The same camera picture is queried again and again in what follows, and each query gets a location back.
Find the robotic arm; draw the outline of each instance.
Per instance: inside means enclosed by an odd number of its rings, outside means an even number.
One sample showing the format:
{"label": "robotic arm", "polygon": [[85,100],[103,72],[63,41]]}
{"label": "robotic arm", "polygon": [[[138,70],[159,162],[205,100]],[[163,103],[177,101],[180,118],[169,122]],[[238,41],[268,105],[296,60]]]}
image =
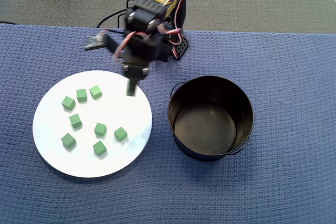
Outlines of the robotic arm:
{"label": "robotic arm", "polygon": [[130,80],[127,95],[133,96],[151,61],[167,62],[170,55],[180,60],[188,48],[182,29],[185,9],[186,0],[138,0],[125,11],[124,41],[120,45],[105,30],[89,38],[85,50],[107,47],[117,58],[123,58],[123,72]]}

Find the gray carpet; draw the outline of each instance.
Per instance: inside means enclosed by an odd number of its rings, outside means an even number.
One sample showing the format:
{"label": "gray carpet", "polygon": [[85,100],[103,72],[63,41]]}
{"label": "gray carpet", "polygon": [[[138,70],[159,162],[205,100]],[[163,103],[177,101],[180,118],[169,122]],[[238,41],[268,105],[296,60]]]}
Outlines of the gray carpet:
{"label": "gray carpet", "polygon": [[[126,0],[0,0],[0,20],[95,27]],[[116,19],[104,27],[115,27]],[[336,33],[335,0],[188,0],[185,29]]]}

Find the table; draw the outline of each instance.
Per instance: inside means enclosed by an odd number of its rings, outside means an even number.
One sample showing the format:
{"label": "table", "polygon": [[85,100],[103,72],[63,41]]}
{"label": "table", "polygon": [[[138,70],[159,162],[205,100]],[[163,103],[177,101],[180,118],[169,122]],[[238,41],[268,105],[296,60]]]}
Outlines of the table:
{"label": "table", "polygon": [[[106,49],[84,51],[97,32],[0,25],[2,223],[335,222],[336,35],[187,31],[183,59],[154,62],[140,82],[153,114],[144,151],[115,174],[83,179],[42,159],[31,126],[63,78],[121,73]],[[235,82],[255,110],[248,146],[211,163],[183,154],[167,120],[173,86],[206,74]]]}

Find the white plate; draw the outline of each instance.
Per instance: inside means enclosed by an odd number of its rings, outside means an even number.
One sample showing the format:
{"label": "white plate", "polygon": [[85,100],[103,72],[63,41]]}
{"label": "white plate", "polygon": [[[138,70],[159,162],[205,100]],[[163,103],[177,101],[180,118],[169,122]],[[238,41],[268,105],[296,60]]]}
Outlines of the white plate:
{"label": "white plate", "polygon": [[[137,87],[134,97],[126,96],[127,78],[107,71],[87,71],[69,76],[42,98],[33,120],[33,136],[41,156],[59,171],[93,178],[115,173],[142,152],[152,129],[149,102]],[[94,100],[89,89],[98,85],[102,97]],[[78,102],[77,89],[85,89],[87,102]],[[65,96],[75,100],[72,111],[63,108]],[[83,125],[73,128],[69,116],[78,114]],[[96,136],[96,123],[107,126],[104,137]],[[123,127],[128,134],[119,142],[114,131]],[[67,149],[61,138],[70,133],[76,144]],[[101,140],[107,151],[98,156],[93,145]]]}

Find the green cube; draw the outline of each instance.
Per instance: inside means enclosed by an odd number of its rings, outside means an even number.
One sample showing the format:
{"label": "green cube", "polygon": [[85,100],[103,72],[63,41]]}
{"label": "green cube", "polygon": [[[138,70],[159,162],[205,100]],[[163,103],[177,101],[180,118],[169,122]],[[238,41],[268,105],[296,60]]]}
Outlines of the green cube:
{"label": "green cube", "polygon": [[98,156],[100,156],[106,151],[106,147],[102,141],[99,141],[98,143],[94,144],[93,149],[98,154]]}
{"label": "green cube", "polygon": [[77,89],[77,100],[79,102],[86,102],[88,100],[85,89]]}
{"label": "green cube", "polygon": [[96,127],[94,128],[94,132],[97,135],[104,136],[106,132],[106,125],[102,123],[97,123]]}
{"label": "green cube", "polygon": [[97,99],[102,96],[102,93],[98,86],[94,86],[93,88],[90,89],[90,93],[94,99]]}
{"label": "green cube", "polygon": [[114,135],[119,141],[121,141],[127,137],[127,132],[122,127],[120,127],[114,132]]}
{"label": "green cube", "polygon": [[67,133],[64,137],[62,137],[61,140],[66,145],[67,148],[72,147],[76,142],[76,140],[69,133]]}
{"label": "green cube", "polygon": [[75,101],[70,97],[65,97],[64,100],[62,101],[62,105],[64,108],[72,110],[75,106]]}
{"label": "green cube", "polygon": [[82,125],[82,121],[80,120],[78,114],[70,116],[69,119],[72,124],[72,127],[74,128]]}

